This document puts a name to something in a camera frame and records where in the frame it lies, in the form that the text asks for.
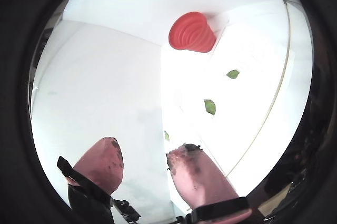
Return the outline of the pink covered gripper finger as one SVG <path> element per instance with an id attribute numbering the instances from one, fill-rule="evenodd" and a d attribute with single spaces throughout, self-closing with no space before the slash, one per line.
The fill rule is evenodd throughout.
<path id="1" fill-rule="evenodd" d="M 184 143 L 166 159 L 178 194 L 192 209 L 187 223 L 239 223 L 252 215 L 246 197 L 239 197 L 199 145 Z"/>
<path id="2" fill-rule="evenodd" d="M 110 196 L 123 179 L 124 162 L 118 141 L 113 137 L 98 140 L 73 169 Z M 66 181 L 70 207 L 86 223 L 114 223 L 110 207 L 87 195 L 73 178 L 67 178 Z"/>

